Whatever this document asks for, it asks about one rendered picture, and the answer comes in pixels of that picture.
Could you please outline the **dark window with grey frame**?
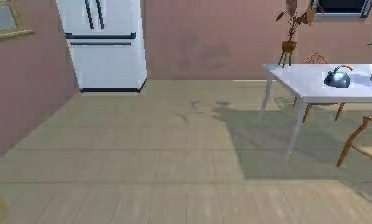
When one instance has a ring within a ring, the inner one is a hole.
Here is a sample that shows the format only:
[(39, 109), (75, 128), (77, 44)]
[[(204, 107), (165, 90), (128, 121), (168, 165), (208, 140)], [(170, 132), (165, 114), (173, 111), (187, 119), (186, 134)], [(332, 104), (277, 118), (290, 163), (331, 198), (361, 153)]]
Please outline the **dark window with grey frame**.
[(319, 16), (367, 18), (372, 0), (310, 0), (309, 5)]

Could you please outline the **white table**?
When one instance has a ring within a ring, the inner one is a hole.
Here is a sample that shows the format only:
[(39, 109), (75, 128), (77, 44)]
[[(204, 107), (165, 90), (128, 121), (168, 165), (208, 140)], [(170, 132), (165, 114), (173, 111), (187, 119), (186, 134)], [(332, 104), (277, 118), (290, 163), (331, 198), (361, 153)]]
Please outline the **white table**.
[(341, 65), (341, 68), (351, 68), (348, 71), (350, 77), (348, 88), (335, 88), (324, 84), (327, 73), (337, 67), (337, 64), (293, 64), (287, 67), (281, 67), (277, 64), (264, 64), (267, 83), (259, 117), (263, 116), (274, 80), (287, 88), (297, 98), (297, 118), (290, 143), (286, 149), (286, 158), (289, 158), (293, 151), (305, 109), (309, 103), (372, 104), (372, 81), (370, 80), (372, 64)]

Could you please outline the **brown house plant in pot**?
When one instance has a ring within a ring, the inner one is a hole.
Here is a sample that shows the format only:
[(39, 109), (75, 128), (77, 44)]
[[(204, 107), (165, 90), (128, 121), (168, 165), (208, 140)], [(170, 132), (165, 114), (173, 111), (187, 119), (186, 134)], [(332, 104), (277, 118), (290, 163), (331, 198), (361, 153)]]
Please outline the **brown house plant in pot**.
[(286, 9), (276, 17), (276, 21), (279, 21), (285, 15), (289, 16), (288, 39), (282, 42), (282, 53), (278, 61), (278, 64), (282, 67), (285, 67), (286, 64), (292, 65), (292, 53), (297, 45), (297, 42), (294, 41), (297, 28), (302, 24), (311, 26), (316, 18), (317, 8), (323, 11), (318, 4), (318, 0), (310, 0), (306, 10), (301, 15), (298, 15), (297, 4), (298, 0), (286, 0)]

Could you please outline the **wooden chair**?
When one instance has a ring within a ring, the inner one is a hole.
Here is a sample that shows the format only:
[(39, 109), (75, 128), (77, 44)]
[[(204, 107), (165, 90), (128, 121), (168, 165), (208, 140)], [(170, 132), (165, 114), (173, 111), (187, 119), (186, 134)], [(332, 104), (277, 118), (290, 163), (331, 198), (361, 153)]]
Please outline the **wooden chair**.
[(360, 134), (367, 128), (369, 123), (372, 123), (372, 115), (363, 116), (362, 124), (346, 140), (342, 152), (338, 158), (336, 164), (337, 167), (340, 167), (342, 165), (350, 149), (354, 149), (357, 152), (361, 153), (362, 155), (372, 159), (372, 145), (364, 146), (362, 143), (358, 143)]
[[(303, 63), (304, 64), (328, 64), (328, 59), (319, 54), (319, 53), (312, 53), (308, 56), (306, 56), (303, 60)], [(335, 121), (337, 121), (344, 109), (344, 106), (345, 104), (344, 103), (339, 103), (339, 107), (338, 107), (338, 110), (337, 110), (337, 113), (335, 115)], [(305, 112), (304, 112), (304, 116), (302, 118), (302, 122), (305, 123), (306, 122), (306, 119), (307, 119), (307, 116), (311, 110), (311, 108), (313, 107), (313, 104), (308, 104), (306, 106), (306, 109), (305, 109)]]

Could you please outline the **white fridge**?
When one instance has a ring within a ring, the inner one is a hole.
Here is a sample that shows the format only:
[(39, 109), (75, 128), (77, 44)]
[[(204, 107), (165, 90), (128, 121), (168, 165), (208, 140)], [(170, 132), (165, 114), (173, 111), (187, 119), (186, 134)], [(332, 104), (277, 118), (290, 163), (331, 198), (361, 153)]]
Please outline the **white fridge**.
[(100, 0), (104, 29), (95, 0), (89, 0), (90, 29), (84, 0), (56, 0), (72, 64), (82, 92), (139, 92), (147, 80), (140, 0)]

